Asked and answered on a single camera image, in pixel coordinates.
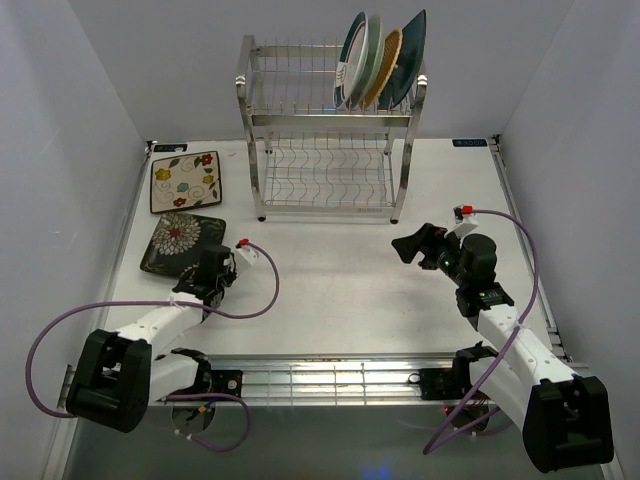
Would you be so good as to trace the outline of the light green floral plate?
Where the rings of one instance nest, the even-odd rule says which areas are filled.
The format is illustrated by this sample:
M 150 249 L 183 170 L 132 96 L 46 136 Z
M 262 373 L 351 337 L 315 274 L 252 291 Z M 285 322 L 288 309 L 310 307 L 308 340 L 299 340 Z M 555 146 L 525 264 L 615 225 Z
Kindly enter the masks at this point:
M 365 109 L 365 98 L 371 89 L 380 68 L 384 51 L 383 23 L 381 16 L 374 13 L 368 19 L 367 59 L 360 81 L 352 99 L 359 109 Z

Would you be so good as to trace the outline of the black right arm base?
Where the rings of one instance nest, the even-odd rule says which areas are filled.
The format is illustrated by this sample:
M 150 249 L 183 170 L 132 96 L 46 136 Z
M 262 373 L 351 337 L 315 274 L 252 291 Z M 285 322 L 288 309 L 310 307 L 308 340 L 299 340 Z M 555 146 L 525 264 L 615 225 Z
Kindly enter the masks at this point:
M 421 368 L 411 373 L 408 384 L 419 388 L 422 400 L 461 400 L 472 386 L 470 366 L 497 355 L 497 350 L 480 341 L 458 350 L 448 368 Z

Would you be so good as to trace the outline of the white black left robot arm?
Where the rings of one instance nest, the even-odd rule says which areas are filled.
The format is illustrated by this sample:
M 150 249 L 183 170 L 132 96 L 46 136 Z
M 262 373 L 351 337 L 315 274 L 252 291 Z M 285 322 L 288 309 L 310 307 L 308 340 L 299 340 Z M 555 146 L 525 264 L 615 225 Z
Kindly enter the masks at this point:
M 213 380 L 207 356 L 169 346 L 220 306 L 225 289 L 238 277 L 239 263 L 239 247 L 209 247 L 180 277 L 167 304 L 116 331 L 92 332 L 66 397 L 67 412 L 128 433 L 152 402 L 175 393 L 205 397 Z

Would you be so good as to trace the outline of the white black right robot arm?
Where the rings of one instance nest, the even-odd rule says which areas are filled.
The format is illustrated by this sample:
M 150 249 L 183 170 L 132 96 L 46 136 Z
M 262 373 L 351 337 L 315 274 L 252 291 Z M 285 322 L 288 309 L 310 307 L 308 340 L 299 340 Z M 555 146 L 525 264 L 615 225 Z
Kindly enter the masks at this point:
M 542 473 L 614 458 L 608 392 L 595 376 L 581 376 L 525 327 L 515 303 L 496 280 L 497 247 L 473 223 L 448 231 L 430 223 L 392 240 L 405 264 L 423 256 L 457 287 L 461 315 L 487 341 L 457 352 L 451 382 L 465 401 L 487 395 L 521 432 Z

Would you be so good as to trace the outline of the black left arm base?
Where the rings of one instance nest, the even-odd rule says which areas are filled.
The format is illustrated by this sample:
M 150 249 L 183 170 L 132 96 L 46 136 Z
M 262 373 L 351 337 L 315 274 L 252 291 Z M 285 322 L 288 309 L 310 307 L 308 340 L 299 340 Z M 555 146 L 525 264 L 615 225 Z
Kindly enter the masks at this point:
M 237 369 L 215 369 L 209 357 L 194 349 L 175 348 L 170 351 L 181 360 L 189 359 L 197 365 L 194 379 L 185 387 L 173 390 L 171 395 L 191 395 L 196 393 L 224 393 L 242 396 L 243 372 Z

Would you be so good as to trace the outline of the black square floral plate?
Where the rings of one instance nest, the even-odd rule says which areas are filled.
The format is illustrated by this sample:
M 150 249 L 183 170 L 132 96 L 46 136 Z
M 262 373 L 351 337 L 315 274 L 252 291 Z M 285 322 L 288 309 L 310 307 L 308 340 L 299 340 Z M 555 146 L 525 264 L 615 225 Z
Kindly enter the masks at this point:
M 140 262 L 140 270 L 178 279 L 198 265 L 202 251 L 223 242 L 223 219 L 186 213 L 162 214 Z

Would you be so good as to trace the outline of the white plate teal red rim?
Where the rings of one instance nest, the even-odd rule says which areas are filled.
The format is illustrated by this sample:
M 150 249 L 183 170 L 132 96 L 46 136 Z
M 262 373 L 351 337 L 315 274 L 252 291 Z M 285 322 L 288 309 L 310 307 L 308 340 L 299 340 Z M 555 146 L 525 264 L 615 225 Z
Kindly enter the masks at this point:
M 368 56 L 368 17 L 360 12 L 353 20 L 342 46 L 335 70 L 334 106 L 345 105 L 353 94 Z

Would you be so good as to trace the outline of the woven bamboo round plate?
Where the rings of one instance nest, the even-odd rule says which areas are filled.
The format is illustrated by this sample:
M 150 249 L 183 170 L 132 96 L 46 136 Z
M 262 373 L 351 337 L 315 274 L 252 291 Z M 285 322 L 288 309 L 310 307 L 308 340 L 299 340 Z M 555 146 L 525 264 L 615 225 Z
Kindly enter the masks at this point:
M 363 108 L 367 109 L 381 95 L 393 73 L 402 47 L 403 32 L 396 28 L 384 40 L 382 60 L 372 86 L 363 100 Z

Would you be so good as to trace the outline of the dark teal square plate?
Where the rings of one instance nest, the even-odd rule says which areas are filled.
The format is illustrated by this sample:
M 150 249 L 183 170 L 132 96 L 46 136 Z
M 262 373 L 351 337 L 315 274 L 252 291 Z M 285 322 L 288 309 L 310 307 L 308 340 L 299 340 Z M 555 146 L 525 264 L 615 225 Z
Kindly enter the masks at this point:
M 422 63 L 426 32 L 427 12 L 423 9 L 402 29 L 396 68 L 378 98 L 380 110 L 397 107 L 411 89 Z

